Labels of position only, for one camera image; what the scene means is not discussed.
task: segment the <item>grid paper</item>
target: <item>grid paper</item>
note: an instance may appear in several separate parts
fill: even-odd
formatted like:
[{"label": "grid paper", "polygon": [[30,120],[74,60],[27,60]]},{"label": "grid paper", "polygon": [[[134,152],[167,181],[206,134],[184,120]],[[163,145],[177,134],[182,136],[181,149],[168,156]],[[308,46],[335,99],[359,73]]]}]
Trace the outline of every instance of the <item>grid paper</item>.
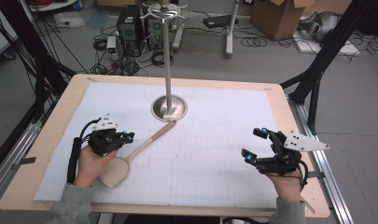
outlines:
[{"label": "grid paper", "polygon": [[[273,184],[241,156],[243,147],[260,158],[273,155],[271,142],[252,134],[254,128],[276,131],[265,92],[189,87],[173,87],[172,92],[187,101],[187,115],[138,154],[128,176],[113,189],[97,181],[92,201],[275,208]],[[165,125],[150,112],[163,94],[163,86],[90,84],[51,156],[35,200],[60,200],[73,138],[87,122],[109,113],[119,132],[134,132],[133,143],[119,150],[126,157]]]}]

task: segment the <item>hand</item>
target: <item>hand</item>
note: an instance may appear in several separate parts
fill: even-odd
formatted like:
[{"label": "hand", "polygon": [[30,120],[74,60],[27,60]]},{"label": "hand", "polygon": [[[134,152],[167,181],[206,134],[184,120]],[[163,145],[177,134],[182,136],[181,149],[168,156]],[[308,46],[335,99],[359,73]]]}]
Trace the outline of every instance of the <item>hand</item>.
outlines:
[{"label": "hand", "polygon": [[283,176],[278,174],[266,174],[275,186],[279,198],[290,203],[301,201],[301,174],[298,169]]},{"label": "hand", "polygon": [[101,175],[116,155],[117,150],[101,157],[95,154],[89,145],[82,148],[78,158],[78,172],[74,185],[86,188],[91,187],[92,182]]}]

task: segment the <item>tabletop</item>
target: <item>tabletop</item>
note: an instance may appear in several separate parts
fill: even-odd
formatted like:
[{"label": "tabletop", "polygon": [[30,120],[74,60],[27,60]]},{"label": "tabletop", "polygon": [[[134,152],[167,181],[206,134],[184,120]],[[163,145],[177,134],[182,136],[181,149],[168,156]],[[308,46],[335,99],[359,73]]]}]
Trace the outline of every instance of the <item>tabletop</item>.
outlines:
[{"label": "tabletop", "polygon": [[[70,81],[63,96],[53,109],[48,121],[37,137],[27,158],[36,157],[35,163],[24,164],[15,174],[5,194],[0,200],[0,208],[6,210],[49,210],[52,202],[34,201],[34,196],[42,181],[54,149],[59,144],[63,133],[80,104],[86,89],[92,82],[124,83],[163,86],[164,78],[159,77],[114,77],[98,75],[76,75]],[[172,79],[173,87],[203,87],[215,89],[263,91],[266,93],[273,120],[278,131],[284,133],[297,131],[287,98],[277,84],[214,81],[198,79]],[[306,153],[302,159],[314,170]],[[307,217],[328,217],[329,207],[316,178],[308,180],[308,185],[301,193],[306,201]],[[126,214],[194,215],[194,216],[232,216],[232,217],[267,217],[274,212],[269,208],[226,208],[203,206],[164,206],[121,203],[93,203],[93,212]]]}]

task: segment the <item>wooden handle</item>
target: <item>wooden handle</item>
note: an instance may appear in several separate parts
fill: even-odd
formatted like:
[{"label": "wooden handle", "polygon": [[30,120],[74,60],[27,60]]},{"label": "wooden handle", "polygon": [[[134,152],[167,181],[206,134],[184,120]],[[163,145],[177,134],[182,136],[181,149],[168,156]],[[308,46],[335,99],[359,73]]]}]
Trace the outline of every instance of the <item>wooden handle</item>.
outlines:
[{"label": "wooden handle", "polygon": [[151,136],[151,139],[153,141],[156,141],[157,138],[161,137],[163,134],[167,133],[169,130],[171,130],[176,125],[176,120],[168,122],[163,128],[161,128],[158,132],[156,132],[153,136]]},{"label": "wooden handle", "polygon": [[145,147],[156,141],[159,137],[161,137],[163,134],[167,133],[169,130],[171,130],[176,125],[176,120],[168,122],[165,126],[163,126],[158,132],[156,132],[153,136],[151,136],[144,144],[142,144],[139,148],[137,148],[135,151],[131,153],[127,157],[128,163],[131,163],[133,158],[141,152]]}]

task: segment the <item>wooden spoon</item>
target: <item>wooden spoon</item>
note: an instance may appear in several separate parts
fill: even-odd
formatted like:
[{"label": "wooden spoon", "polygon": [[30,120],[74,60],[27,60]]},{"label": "wooden spoon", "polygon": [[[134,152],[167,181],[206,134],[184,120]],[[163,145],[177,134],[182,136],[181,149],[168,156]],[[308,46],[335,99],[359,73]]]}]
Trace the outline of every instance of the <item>wooden spoon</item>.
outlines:
[{"label": "wooden spoon", "polygon": [[139,152],[141,152],[145,147],[149,146],[152,142],[156,141],[157,138],[161,137],[163,134],[167,133],[176,125],[176,121],[168,122],[164,127],[162,127],[158,132],[151,136],[144,144],[133,151],[127,157],[116,157],[114,158],[105,168],[104,172],[101,174],[99,179],[108,187],[114,188],[121,180],[123,180],[130,172],[131,163],[133,158]]}]

